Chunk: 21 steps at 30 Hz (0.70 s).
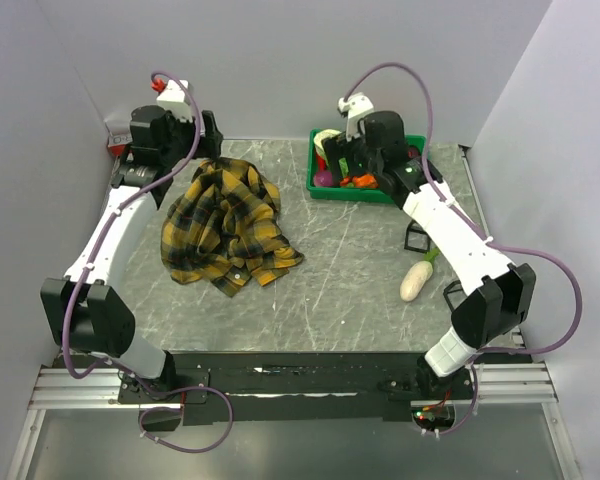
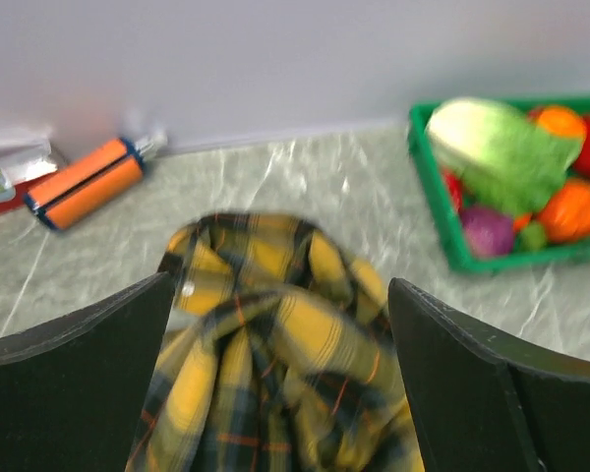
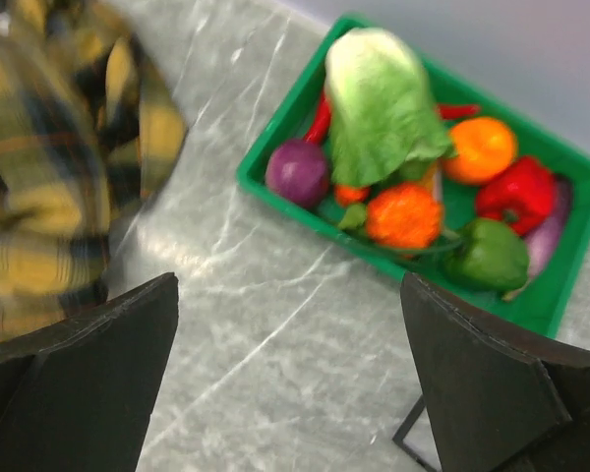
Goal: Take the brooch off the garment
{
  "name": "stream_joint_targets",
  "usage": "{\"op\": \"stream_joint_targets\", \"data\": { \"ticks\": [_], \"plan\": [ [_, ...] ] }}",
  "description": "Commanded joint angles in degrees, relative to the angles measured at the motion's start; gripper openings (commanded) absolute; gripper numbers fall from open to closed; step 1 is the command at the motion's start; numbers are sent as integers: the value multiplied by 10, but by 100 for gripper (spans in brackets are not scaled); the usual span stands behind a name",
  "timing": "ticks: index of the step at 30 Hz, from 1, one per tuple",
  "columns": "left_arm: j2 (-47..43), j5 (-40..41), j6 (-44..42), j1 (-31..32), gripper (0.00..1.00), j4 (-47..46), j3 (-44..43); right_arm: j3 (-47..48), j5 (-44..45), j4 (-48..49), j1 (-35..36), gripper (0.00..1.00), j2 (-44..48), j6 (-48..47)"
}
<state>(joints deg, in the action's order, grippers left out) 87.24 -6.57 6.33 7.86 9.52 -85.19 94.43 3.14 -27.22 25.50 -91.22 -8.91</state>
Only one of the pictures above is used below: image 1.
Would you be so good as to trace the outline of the yellow plaid shirt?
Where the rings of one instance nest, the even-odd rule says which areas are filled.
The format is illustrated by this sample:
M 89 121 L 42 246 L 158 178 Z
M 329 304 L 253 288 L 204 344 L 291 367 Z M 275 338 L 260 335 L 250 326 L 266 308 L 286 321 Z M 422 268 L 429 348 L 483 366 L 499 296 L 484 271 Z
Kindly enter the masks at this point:
M 205 280 L 228 297 L 252 279 L 264 287 L 304 260 L 277 223 L 280 211 L 279 189 L 255 165 L 204 160 L 167 211 L 162 263 L 174 282 Z

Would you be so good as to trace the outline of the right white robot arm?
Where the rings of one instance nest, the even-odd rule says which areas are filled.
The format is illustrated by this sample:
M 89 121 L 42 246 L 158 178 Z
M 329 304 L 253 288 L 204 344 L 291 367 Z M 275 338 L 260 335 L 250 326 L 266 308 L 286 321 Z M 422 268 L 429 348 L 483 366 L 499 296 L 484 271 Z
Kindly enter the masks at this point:
M 466 295 L 451 313 L 449 330 L 417 362 L 419 391 L 439 398 L 472 357 L 525 320 L 535 272 L 515 265 L 478 235 L 426 153 L 410 156 L 399 114 L 363 111 L 345 117 L 345 131 L 322 143 L 327 164 L 339 168 L 345 160 L 349 173 L 371 174 L 441 251 Z

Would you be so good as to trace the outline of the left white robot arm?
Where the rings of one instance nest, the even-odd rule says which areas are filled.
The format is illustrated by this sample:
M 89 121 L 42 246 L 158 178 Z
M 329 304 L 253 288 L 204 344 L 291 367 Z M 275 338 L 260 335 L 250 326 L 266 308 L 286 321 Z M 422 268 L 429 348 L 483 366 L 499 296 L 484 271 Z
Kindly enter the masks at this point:
M 83 379 L 113 366 L 124 387 L 137 385 L 157 402 L 171 399 L 178 375 L 171 353 L 136 329 L 117 287 L 147 222 L 161 206 L 184 158 L 216 159 L 223 135 L 212 111 L 180 119 L 172 107 L 148 105 L 131 113 L 130 141 L 118 156 L 102 216 L 83 252 L 40 296 L 54 342 L 69 374 Z

